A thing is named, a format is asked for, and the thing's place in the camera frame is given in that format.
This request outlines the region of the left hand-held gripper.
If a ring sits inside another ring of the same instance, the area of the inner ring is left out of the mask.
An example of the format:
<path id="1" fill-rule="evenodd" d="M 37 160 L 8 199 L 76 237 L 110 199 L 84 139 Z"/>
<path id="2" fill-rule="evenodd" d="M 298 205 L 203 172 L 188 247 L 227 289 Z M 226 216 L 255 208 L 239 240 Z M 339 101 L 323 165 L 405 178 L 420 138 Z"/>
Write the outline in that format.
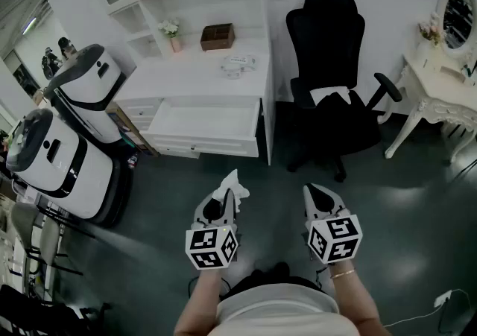
<path id="1" fill-rule="evenodd" d="M 186 231 L 186 255 L 197 270 L 217 270 L 236 260 L 236 199 L 231 188 L 221 203 L 209 194 L 195 209 Z"/>

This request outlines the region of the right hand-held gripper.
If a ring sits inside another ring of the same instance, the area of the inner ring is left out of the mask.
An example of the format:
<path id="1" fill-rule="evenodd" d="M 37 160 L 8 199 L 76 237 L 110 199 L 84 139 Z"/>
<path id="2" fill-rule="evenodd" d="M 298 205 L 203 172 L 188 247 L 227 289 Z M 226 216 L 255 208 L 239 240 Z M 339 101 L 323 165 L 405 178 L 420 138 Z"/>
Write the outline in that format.
<path id="1" fill-rule="evenodd" d="M 313 254 L 323 264 L 354 258 L 363 237 L 358 217 L 338 194 L 324 186 L 307 183 L 303 196 L 307 244 Z"/>

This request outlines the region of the white tissue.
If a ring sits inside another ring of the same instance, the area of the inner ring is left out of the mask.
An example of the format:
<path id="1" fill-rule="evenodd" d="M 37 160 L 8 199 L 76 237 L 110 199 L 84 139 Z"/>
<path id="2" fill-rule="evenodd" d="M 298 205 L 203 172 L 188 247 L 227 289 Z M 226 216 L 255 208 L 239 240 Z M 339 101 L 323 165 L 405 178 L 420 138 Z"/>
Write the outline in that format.
<path id="1" fill-rule="evenodd" d="M 228 189 L 230 189 L 234 194 L 236 211 L 240 212 L 239 206 L 241 201 L 245 198 L 248 198 L 250 196 L 250 192 L 239 182 L 237 169 L 230 172 L 222 180 L 220 186 L 212 193 L 212 198 L 219 201 L 220 203 L 223 203 Z"/>

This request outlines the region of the white desk drawer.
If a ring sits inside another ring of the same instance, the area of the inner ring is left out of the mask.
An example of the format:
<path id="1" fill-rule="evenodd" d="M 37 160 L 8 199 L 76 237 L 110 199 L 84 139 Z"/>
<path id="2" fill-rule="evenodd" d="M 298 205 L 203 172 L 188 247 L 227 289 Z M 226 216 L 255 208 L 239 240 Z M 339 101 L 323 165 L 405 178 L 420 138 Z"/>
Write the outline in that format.
<path id="1" fill-rule="evenodd" d="M 158 151 L 257 157 L 260 108 L 251 97 L 165 98 L 141 134 Z"/>

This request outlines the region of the person's right forearm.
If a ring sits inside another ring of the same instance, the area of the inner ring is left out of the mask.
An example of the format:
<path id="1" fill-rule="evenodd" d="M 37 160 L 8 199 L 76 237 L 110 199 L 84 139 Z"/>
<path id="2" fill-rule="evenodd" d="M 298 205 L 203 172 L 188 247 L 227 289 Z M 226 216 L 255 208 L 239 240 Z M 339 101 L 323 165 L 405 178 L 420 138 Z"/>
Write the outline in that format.
<path id="1" fill-rule="evenodd" d="M 361 282 L 350 260 L 329 265 L 335 288 L 335 300 L 343 316 L 358 329 L 361 336 L 392 336 L 383 326 L 376 304 Z"/>

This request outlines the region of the person's left forearm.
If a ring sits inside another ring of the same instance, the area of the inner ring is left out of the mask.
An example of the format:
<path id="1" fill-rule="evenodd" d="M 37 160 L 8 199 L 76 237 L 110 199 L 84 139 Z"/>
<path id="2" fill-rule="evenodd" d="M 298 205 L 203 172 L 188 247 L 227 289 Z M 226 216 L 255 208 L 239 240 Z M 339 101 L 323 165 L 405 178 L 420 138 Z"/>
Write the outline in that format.
<path id="1" fill-rule="evenodd" d="M 221 283 L 220 270 L 200 272 L 192 295 L 174 328 L 174 336 L 207 336 L 215 328 Z"/>

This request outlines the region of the person's black trousers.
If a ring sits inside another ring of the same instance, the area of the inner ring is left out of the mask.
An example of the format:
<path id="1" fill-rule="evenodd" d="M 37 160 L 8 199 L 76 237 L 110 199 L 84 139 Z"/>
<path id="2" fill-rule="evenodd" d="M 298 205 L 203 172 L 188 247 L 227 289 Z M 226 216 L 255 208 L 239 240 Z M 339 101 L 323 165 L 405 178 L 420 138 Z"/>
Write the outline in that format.
<path id="1" fill-rule="evenodd" d="M 320 291 L 324 294 L 320 285 L 317 285 L 308 279 L 299 276 L 292 276 L 290 267 L 284 261 L 278 262 L 270 270 L 261 271 L 255 269 L 249 276 L 243 278 L 233 288 L 231 288 L 225 295 L 220 296 L 221 301 L 228 299 L 236 294 L 256 288 L 262 285 L 272 284 L 294 284 L 301 285 L 307 288 Z"/>

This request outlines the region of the person's white shirt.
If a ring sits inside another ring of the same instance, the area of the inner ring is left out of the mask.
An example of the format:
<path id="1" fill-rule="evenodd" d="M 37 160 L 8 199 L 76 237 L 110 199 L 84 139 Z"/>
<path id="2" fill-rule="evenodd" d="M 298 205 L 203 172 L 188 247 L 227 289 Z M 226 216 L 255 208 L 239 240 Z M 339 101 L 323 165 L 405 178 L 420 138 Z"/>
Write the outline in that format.
<path id="1" fill-rule="evenodd" d="M 360 336 L 333 298 L 294 284 L 261 285 L 218 305 L 208 336 Z"/>

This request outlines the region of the brown wooden board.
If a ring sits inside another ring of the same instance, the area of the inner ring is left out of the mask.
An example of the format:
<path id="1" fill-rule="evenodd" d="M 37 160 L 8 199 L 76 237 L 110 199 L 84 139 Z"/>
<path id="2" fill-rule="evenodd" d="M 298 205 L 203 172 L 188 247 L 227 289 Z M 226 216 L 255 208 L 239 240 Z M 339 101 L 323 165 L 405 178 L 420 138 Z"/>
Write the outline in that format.
<path id="1" fill-rule="evenodd" d="M 137 127 L 127 117 L 118 104 L 114 102 L 109 103 L 105 112 L 116 124 L 121 136 L 126 142 L 131 143 L 137 150 L 144 154 L 154 157 L 159 156 L 159 153 L 150 146 L 148 141 L 141 135 Z"/>

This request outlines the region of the white desk with shelf hutch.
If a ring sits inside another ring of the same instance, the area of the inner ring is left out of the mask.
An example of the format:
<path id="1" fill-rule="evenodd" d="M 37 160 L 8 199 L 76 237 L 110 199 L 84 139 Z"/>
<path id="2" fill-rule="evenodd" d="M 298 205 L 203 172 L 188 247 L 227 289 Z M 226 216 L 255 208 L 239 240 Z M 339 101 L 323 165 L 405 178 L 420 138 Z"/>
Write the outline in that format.
<path id="1" fill-rule="evenodd" d="M 272 157 L 275 97 L 271 39 L 265 0 L 101 0 L 117 25 L 135 63 L 116 103 L 141 133 L 147 130 L 165 98 L 218 96 L 260 100 L 256 128 L 258 156 Z M 158 28 L 165 19 L 180 23 L 182 50 L 174 53 Z M 208 25 L 232 23 L 231 48 L 203 51 L 200 37 Z M 255 71 L 229 80 L 221 65 L 229 55 L 256 57 Z"/>

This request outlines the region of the white robot with black lid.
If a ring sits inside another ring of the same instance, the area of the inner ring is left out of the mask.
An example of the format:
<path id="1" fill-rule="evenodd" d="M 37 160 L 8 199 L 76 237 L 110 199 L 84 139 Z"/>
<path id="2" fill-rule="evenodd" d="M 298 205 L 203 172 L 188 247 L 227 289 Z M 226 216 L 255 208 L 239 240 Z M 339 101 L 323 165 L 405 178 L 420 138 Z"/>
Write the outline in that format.
<path id="1" fill-rule="evenodd" d="M 127 77 L 104 46 L 88 45 L 73 54 L 50 80 L 44 96 L 65 118 L 103 144 L 121 140 L 106 108 Z"/>
<path id="2" fill-rule="evenodd" d="M 99 226 L 116 222 L 130 194 L 127 161 L 106 155 L 48 109 L 19 122 L 6 167 L 52 203 Z"/>

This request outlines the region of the white wet wipes packet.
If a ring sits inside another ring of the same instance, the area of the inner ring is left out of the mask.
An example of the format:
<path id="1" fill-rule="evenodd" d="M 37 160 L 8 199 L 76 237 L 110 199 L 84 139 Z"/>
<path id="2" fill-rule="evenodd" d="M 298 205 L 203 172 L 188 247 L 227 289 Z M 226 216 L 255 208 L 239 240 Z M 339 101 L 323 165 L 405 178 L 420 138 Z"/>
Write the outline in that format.
<path id="1" fill-rule="evenodd" d="M 223 59 L 221 68 L 241 69 L 242 71 L 255 71 L 256 57 L 250 54 L 229 55 Z"/>

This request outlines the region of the white power strip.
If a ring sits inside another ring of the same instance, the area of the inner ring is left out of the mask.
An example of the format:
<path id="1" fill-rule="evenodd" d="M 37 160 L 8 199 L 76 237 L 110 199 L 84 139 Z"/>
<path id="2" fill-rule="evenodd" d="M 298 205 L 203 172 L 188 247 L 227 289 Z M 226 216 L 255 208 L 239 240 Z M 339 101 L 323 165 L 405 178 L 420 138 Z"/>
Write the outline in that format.
<path id="1" fill-rule="evenodd" d="M 452 296 L 452 290 L 448 290 L 441 294 L 440 296 L 435 298 L 434 307 L 439 308 L 441 307 L 450 297 Z"/>

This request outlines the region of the black office chair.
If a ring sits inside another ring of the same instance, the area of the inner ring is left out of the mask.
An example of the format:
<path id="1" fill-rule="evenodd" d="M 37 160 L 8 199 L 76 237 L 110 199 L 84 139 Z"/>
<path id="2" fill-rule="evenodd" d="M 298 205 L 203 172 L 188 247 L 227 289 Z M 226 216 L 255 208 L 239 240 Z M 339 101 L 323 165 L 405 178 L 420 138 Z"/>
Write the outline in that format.
<path id="1" fill-rule="evenodd" d="M 288 170 L 326 157 L 335 164 L 335 180 L 343 182 L 343 156 L 381 141 L 374 107 L 384 96 L 398 103 L 402 94 L 382 73 L 374 75 L 379 87 L 367 103 L 355 91 L 365 30 L 355 0 L 304 0 L 285 22 L 298 65 L 290 87 L 300 144 Z"/>

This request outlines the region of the white ornate vanity table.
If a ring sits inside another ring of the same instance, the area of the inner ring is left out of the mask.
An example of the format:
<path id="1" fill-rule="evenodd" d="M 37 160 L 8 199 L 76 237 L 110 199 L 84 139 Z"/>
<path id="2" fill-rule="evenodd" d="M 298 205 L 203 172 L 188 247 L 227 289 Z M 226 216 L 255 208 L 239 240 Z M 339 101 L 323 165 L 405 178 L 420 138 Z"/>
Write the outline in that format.
<path id="1" fill-rule="evenodd" d="M 399 134 L 385 151 L 390 159 L 399 146 L 424 119 L 430 124 L 443 122 L 460 125 L 466 130 L 452 150 L 449 161 L 453 163 L 457 155 L 477 136 L 477 87 L 467 86 L 436 66 L 430 60 L 414 60 L 405 55 L 405 67 L 395 87 L 403 92 L 413 107 Z"/>

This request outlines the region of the brown wooden organizer box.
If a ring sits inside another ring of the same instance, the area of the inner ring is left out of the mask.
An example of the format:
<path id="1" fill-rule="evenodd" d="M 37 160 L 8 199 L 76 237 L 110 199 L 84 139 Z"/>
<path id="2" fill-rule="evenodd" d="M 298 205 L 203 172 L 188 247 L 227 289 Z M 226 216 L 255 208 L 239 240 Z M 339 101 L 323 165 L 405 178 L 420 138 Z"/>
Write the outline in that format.
<path id="1" fill-rule="evenodd" d="M 231 48 L 235 40 L 232 23 L 208 25 L 200 37 L 200 46 L 203 51 L 214 51 Z"/>

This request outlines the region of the grey stool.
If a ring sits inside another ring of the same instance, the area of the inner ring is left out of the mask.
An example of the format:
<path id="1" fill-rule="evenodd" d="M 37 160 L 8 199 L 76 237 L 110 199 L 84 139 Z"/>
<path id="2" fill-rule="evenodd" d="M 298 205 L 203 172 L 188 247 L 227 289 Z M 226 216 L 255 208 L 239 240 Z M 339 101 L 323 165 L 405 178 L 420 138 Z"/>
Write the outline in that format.
<path id="1" fill-rule="evenodd" d="M 62 270 L 68 273 L 73 273 L 75 275 L 82 276 L 83 275 L 82 272 L 60 266 L 59 264 L 56 263 L 57 257 L 68 258 L 66 254 L 60 254 L 57 252 L 59 243 L 60 243 L 60 225 L 54 219 L 50 217 L 46 217 L 42 225 L 42 232 L 40 236 L 40 245 L 39 245 L 42 262 L 54 269 Z"/>
<path id="2" fill-rule="evenodd" d="M 24 250 L 32 251 L 31 237 L 39 214 L 38 208 L 29 203 L 15 203 L 11 211 L 11 222 Z"/>

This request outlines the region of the pink vase with white flowers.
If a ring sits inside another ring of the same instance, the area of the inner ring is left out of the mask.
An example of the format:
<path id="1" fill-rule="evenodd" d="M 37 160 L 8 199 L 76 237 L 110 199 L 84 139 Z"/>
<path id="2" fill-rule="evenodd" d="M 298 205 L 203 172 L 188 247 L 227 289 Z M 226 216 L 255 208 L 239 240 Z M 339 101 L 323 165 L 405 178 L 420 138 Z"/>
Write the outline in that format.
<path id="1" fill-rule="evenodd" d="M 182 46 L 178 39 L 179 21 L 177 19 L 165 19 L 158 23 L 158 28 L 169 38 L 174 53 L 181 52 Z"/>

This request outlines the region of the pink flower bouquet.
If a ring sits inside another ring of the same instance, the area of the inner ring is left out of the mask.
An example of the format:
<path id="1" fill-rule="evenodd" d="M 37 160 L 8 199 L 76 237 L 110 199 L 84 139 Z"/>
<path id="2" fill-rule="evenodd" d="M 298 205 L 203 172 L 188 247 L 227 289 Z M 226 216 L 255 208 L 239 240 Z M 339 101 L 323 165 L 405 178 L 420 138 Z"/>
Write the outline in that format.
<path id="1" fill-rule="evenodd" d="M 441 42 L 441 35 L 438 30 L 437 22 L 419 22 L 418 30 L 425 40 L 438 45 Z"/>

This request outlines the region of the oval white-framed mirror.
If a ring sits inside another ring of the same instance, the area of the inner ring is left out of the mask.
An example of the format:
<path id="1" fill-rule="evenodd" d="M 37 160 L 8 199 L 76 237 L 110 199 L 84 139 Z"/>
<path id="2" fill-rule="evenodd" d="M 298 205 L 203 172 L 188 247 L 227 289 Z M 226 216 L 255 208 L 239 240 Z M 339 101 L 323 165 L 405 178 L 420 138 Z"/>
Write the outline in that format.
<path id="1" fill-rule="evenodd" d="M 444 51 L 469 63 L 477 46 L 477 0 L 438 0 L 435 12 Z"/>

